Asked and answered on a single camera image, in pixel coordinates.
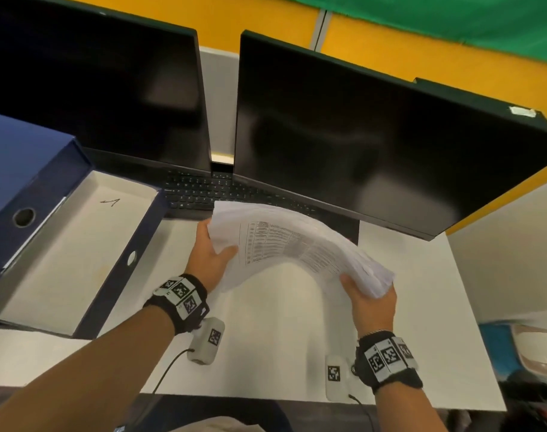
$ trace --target circular hole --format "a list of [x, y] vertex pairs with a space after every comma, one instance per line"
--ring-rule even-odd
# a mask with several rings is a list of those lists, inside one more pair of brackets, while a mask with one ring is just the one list
[[133, 264], [135, 262], [135, 260], [137, 259], [137, 254], [135, 253], [135, 251], [131, 252], [131, 254], [129, 255], [128, 257], [128, 267]]
[[14, 214], [14, 224], [18, 227], [27, 227], [33, 223], [35, 211], [32, 208], [20, 209]]

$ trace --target handwritten number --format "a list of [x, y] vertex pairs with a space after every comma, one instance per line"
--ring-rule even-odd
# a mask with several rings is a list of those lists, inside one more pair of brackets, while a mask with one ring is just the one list
[[104, 200], [103, 202], [100, 202], [100, 203], [111, 203], [111, 207], [113, 207], [113, 205], [115, 203], [117, 203], [118, 201], [120, 201], [121, 199], [115, 199], [115, 200]]

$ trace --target cable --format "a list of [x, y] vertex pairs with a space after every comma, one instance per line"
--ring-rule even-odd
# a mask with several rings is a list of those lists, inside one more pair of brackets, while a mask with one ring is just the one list
[[[171, 366], [173, 365], [174, 362], [177, 361], [177, 358], [180, 357], [181, 355], [183, 355], [185, 352], [195, 352], [194, 349], [192, 348], [187, 348], [185, 350], [183, 350], [183, 352], [180, 352], [175, 358], [173, 358], [173, 361], [171, 361], [169, 363], [169, 365], [167, 366], [166, 370], [163, 372], [163, 375], [162, 375], [162, 378], [159, 380], [158, 384], [155, 385], [155, 388], [154, 388], [154, 391], [151, 393], [151, 395], [153, 396], [155, 394], [155, 392], [158, 390], [159, 388], [159, 385], [161, 385], [162, 383], [162, 380], [163, 378], [165, 377], [165, 375], [167, 374], [167, 372], [169, 371], [169, 369], [171, 368]], [[131, 432], [132, 430], [135, 429], [135, 427], [140, 423], [141, 420], [143, 420], [143, 414], [147, 411], [147, 409], [150, 407], [151, 403], [153, 402], [154, 400], [150, 400], [149, 403], [146, 404], [146, 407], [144, 407], [140, 414], [137, 416], [136, 420], [133, 422], [133, 425], [131, 427], [128, 427], [126, 432]]]
[[369, 412], [367, 412], [362, 404], [362, 402], [360, 402], [356, 397], [353, 397], [351, 394], [348, 394], [347, 395], [350, 399], [352, 400], [355, 400], [356, 402], [359, 403], [359, 406], [362, 407], [362, 410], [363, 412], [365, 413], [365, 415], [367, 415], [368, 419], [370, 419], [370, 423], [371, 423], [371, 432], [375, 432], [375, 428], [374, 428], [374, 421], [371, 419], [371, 415]]

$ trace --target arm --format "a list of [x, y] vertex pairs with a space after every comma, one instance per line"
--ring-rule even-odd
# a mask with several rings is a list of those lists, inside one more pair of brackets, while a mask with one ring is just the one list
[[[352, 303], [358, 338], [376, 331], [393, 331], [397, 295], [392, 287], [380, 299], [367, 297], [348, 275], [341, 283]], [[393, 382], [378, 389], [375, 397], [379, 424], [384, 432], [447, 432], [421, 389]]]
[[[185, 272], [210, 293], [237, 248], [215, 254], [207, 224], [197, 226]], [[173, 340], [174, 325], [147, 306], [16, 392], [0, 406], [0, 431], [111, 432]]]

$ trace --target computer monitor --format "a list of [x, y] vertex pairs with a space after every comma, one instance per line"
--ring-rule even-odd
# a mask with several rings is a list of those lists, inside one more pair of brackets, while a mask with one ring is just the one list
[[251, 32], [234, 178], [422, 239], [547, 166], [547, 128]]
[[200, 66], [190, 28], [66, 0], [0, 0], [0, 114], [94, 152], [209, 172]]

